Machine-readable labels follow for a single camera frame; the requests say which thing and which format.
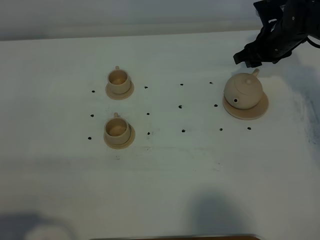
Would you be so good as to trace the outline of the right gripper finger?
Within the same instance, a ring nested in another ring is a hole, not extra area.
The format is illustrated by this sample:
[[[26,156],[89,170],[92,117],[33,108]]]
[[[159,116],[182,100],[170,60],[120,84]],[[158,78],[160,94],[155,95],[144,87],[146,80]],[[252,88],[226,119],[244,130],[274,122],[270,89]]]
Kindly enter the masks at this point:
[[[244,62],[247,68],[257,68],[262,65],[262,61],[260,59],[249,59]]]
[[[240,63],[246,63],[247,65],[256,63],[258,61],[256,55],[256,45],[253,42],[246,44],[243,50],[237,52],[233,56],[233,59],[236,65]]]

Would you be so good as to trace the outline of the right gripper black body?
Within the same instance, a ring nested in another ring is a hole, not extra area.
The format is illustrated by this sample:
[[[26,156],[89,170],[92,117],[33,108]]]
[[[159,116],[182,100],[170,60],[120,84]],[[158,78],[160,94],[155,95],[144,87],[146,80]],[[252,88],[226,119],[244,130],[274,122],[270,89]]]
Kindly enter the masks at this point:
[[[320,45],[320,2],[318,0],[260,0],[254,7],[262,22],[255,44],[257,60],[277,63],[299,45]]]

